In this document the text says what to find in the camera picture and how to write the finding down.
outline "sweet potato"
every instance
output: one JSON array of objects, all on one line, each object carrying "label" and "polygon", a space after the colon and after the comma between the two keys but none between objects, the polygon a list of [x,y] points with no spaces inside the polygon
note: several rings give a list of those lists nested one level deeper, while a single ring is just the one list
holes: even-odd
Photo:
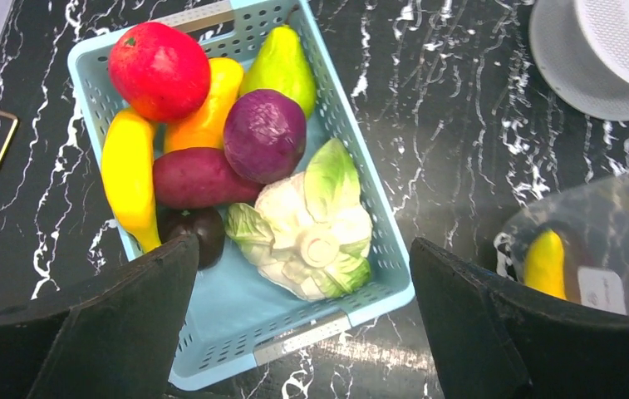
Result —
[{"label": "sweet potato", "polygon": [[222,150],[193,147],[162,155],[153,164],[157,201],[172,209],[195,209],[255,201],[263,185],[236,174]]}]

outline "green leaf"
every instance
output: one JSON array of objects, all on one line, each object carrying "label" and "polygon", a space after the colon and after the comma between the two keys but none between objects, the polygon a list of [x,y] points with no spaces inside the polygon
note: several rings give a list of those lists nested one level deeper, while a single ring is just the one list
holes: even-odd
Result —
[{"label": "green leaf", "polygon": [[226,235],[238,245],[273,242],[273,230],[260,213],[248,204],[232,204],[226,216]]},{"label": "green leaf", "polygon": [[333,219],[339,209],[359,204],[361,183],[348,150],[337,138],[329,140],[307,166],[304,199],[317,222]]},{"label": "green leaf", "polygon": [[370,243],[370,238],[362,239],[360,241],[356,241],[355,243],[342,244],[341,247],[339,247],[339,250],[344,254],[349,254],[351,256],[361,256]]},{"label": "green leaf", "polygon": [[337,259],[314,279],[327,298],[337,298],[352,293],[371,280],[371,264],[368,259],[339,253]]}]

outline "black marble surface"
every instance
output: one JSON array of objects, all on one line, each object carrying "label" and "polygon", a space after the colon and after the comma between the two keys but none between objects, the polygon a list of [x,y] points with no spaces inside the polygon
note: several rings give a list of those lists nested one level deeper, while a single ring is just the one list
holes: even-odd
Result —
[{"label": "black marble surface", "polygon": [[[22,120],[0,172],[0,309],[125,262],[67,53],[199,3],[16,0],[0,45],[0,110]],[[533,0],[310,5],[408,244],[423,236],[494,268],[492,240],[522,205],[629,171],[629,123],[571,109],[534,67]],[[443,397],[415,303],[207,391]]]}]

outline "allen key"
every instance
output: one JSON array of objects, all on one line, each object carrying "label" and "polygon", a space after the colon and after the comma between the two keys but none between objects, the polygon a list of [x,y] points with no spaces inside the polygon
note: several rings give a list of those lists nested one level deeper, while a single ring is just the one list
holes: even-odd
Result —
[{"label": "allen key", "polygon": [[18,128],[18,117],[6,111],[0,111],[0,116],[4,118],[8,118],[12,121],[11,129],[8,130],[8,134],[6,135],[6,141],[3,142],[3,147],[1,148],[1,152],[0,152],[0,166],[1,166],[1,162],[3,162],[3,158],[6,156],[6,152],[8,151],[8,145],[11,143],[13,134],[16,133],[16,129]]}]

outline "yellow pepper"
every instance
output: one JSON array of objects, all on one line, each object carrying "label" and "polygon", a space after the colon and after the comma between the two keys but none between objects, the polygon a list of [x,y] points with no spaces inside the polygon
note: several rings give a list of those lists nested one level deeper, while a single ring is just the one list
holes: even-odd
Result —
[{"label": "yellow pepper", "polygon": [[524,284],[565,300],[563,260],[561,237],[552,230],[541,233],[529,246],[524,260]]},{"label": "yellow pepper", "polygon": [[226,117],[238,99],[238,89],[245,72],[238,62],[225,57],[211,58],[209,66],[209,95],[192,115],[167,125],[163,145],[165,154],[190,147],[223,149]]},{"label": "yellow pepper", "polygon": [[160,246],[153,190],[156,131],[155,123],[126,108],[111,122],[101,152],[101,180],[109,206],[144,254]]}]

